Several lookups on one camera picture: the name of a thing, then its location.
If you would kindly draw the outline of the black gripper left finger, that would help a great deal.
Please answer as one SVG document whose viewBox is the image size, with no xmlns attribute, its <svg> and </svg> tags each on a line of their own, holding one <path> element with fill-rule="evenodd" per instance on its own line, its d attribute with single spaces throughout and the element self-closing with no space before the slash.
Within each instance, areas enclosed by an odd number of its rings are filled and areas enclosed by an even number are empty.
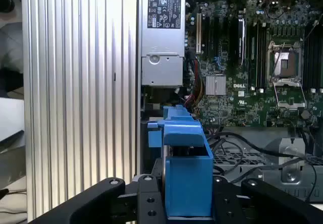
<svg viewBox="0 0 323 224">
<path fill-rule="evenodd" d="M 142 175 L 126 184 L 106 178 L 32 223 L 165 223 L 156 177 Z"/>
</svg>

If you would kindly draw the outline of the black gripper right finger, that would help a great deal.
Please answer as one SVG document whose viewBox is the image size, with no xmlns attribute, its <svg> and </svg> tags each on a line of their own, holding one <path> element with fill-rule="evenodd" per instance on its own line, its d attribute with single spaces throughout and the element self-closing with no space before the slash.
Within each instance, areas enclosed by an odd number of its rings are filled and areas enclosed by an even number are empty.
<svg viewBox="0 0 323 224">
<path fill-rule="evenodd" d="M 322 210 L 258 179 L 213 177 L 214 223 L 322 223 Z"/>
</svg>

